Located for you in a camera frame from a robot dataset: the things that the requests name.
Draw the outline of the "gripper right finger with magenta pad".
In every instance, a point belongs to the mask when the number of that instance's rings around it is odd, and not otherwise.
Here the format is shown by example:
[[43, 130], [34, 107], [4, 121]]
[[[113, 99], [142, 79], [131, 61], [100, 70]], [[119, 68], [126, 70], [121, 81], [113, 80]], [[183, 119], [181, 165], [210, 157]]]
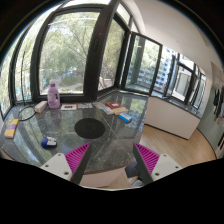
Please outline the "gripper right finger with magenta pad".
[[158, 154], [138, 143], [133, 144], [133, 154], [144, 185], [182, 169], [168, 154]]

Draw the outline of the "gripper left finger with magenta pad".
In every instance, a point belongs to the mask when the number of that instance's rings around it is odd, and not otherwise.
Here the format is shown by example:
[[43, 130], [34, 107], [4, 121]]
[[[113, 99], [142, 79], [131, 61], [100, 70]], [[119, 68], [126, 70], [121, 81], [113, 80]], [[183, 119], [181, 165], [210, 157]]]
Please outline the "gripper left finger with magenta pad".
[[57, 153], [41, 169], [79, 185], [92, 152], [88, 142], [66, 154]]

